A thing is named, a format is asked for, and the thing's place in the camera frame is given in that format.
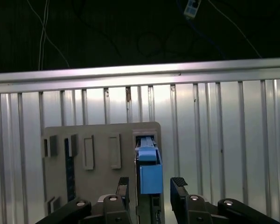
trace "dark ceiling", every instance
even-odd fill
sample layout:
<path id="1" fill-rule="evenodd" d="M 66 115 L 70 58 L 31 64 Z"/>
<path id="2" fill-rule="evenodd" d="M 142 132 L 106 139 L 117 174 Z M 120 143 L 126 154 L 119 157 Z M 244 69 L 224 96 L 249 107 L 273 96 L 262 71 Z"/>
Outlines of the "dark ceiling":
<path id="1" fill-rule="evenodd" d="M 187 0 L 181 1 L 184 9 Z M 263 58 L 280 57 L 280 0 L 212 0 Z M 43 19 L 46 0 L 30 0 Z M 175 0 L 50 0 L 47 34 L 71 68 L 224 60 Z M 202 0 L 193 25 L 227 60 L 257 58 L 241 33 Z M 27 0 L 0 0 L 0 72 L 38 70 L 42 25 Z M 48 41 L 44 70 L 66 69 Z"/>

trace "white cable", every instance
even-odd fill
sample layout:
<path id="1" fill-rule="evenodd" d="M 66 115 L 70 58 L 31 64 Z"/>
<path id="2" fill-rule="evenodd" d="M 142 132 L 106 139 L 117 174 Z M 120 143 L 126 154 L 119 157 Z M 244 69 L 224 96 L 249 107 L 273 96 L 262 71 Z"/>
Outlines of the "white cable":
<path id="1" fill-rule="evenodd" d="M 237 24 L 234 22 L 234 21 L 232 21 L 227 15 L 225 15 L 223 12 L 221 12 L 221 10 L 220 9 L 218 9 L 215 5 L 214 5 L 214 3 L 212 3 L 210 0 L 208 0 L 209 1 L 209 3 L 222 15 L 222 16 L 224 16 L 226 19 L 228 19 L 229 20 L 229 22 L 231 22 L 238 30 L 239 30 L 239 32 L 243 35 L 243 37 L 246 39 L 246 41 L 250 44 L 250 46 L 253 48 L 253 50 L 256 52 L 256 54 L 260 57 L 260 58 L 262 58 L 262 56 L 260 55 L 260 53 L 258 53 L 258 51 L 255 49 L 255 47 L 253 46 L 253 44 L 248 40 L 248 38 L 246 37 L 246 35 L 243 33 L 243 31 L 237 26 Z"/>
<path id="2" fill-rule="evenodd" d="M 48 37 L 48 34 L 47 34 L 47 32 L 46 32 L 46 29 L 45 29 L 45 26 L 44 26 L 44 24 L 43 24 L 43 22 L 42 22 L 42 19 L 41 19 L 40 16 L 36 13 L 36 11 L 33 9 L 32 5 L 31 5 L 30 2 L 29 2 L 29 0 L 27 0 L 27 3 L 29 4 L 29 6 L 30 6 L 31 10 L 34 12 L 34 14 L 38 17 L 39 21 L 41 22 L 43 31 L 44 31 L 44 33 L 45 33 L 45 35 L 46 35 L 46 37 L 47 37 L 49 43 L 52 44 L 52 46 L 59 52 L 59 54 L 61 55 L 61 57 L 65 60 L 65 62 L 66 62 L 66 64 L 67 64 L 67 67 L 69 68 L 70 65 L 69 65 L 68 61 L 66 60 L 66 58 L 64 57 L 63 53 L 58 49 L 58 47 L 56 47 L 55 44 L 53 44 L 53 42 L 52 42 L 52 41 L 50 40 L 50 38 Z"/>
<path id="3" fill-rule="evenodd" d="M 48 4 L 47 4 L 47 14 L 46 14 L 46 21 L 44 22 L 45 25 L 45 29 L 47 28 L 47 24 L 48 24 L 48 17 L 49 17 L 49 5 L 50 5 L 50 0 L 47 0 Z M 44 52 L 45 52 L 45 42 L 46 42 L 46 37 L 43 40 L 42 43 L 42 64 L 41 64 L 41 70 L 43 68 L 43 57 L 44 57 Z"/>
<path id="4" fill-rule="evenodd" d="M 45 10 L 43 12 L 43 23 L 45 23 L 46 20 L 46 10 L 47 10 L 47 5 L 48 5 L 48 0 L 46 0 L 46 4 L 45 4 Z M 42 38 L 43 38 L 43 33 L 44 33 L 44 28 L 42 28 L 42 35 L 41 35 L 41 40 L 39 42 L 39 56 L 38 56 L 38 70 L 41 69 L 41 57 L 42 57 Z"/>

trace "gray plastic board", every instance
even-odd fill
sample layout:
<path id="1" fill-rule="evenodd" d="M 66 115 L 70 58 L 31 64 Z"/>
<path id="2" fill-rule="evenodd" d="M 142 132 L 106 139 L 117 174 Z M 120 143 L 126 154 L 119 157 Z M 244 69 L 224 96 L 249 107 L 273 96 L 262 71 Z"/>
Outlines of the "gray plastic board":
<path id="1" fill-rule="evenodd" d="M 153 135 L 161 152 L 161 127 L 156 122 L 45 128 L 42 156 L 46 214 L 73 196 L 95 204 L 101 195 L 115 194 L 120 177 L 128 176 L 130 214 L 137 223 L 134 149 L 135 137 L 141 135 Z"/>

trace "blue connector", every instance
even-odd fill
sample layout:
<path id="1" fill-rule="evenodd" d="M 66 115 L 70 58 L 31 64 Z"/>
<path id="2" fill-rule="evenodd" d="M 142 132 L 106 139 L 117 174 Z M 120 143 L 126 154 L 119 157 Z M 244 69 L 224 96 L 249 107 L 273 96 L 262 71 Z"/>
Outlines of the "blue connector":
<path id="1" fill-rule="evenodd" d="M 140 193 L 161 194 L 163 192 L 162 159 L 158 147 L 151 137 L 143 137 L 138 153 Z"/>

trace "screw head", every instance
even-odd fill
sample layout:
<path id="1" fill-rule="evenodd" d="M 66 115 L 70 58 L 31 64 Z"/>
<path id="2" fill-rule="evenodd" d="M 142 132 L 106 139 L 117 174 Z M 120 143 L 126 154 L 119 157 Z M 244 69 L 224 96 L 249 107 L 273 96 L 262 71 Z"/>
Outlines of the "screw head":
<path id="1" fill-rule="evenodd" d="M 227 204 L 228 206 L 232 206 L 233 202 L 231 201 L 224 201 L 225 204 Z"/>
<path id="2" fill-rule="evenodd" d="M 198 197 L 197 196 L 191 196 L 190 197 L 193 201 L 197 201 L 198 200 Z"/>
<path id="3" fill-rule="evenodd" d="M 77 203 L 77 206 L 81 207 L 81 206 L 84 206 L 85 205 L 85 202 L 78 202 Z"/>
<path id="4" fill-rule="evenodd" d="M 117 200 L 117 197 L 109 197 L 109 200 L 110 200 L 110 201 L 116 201 L 116 200 Z"/>

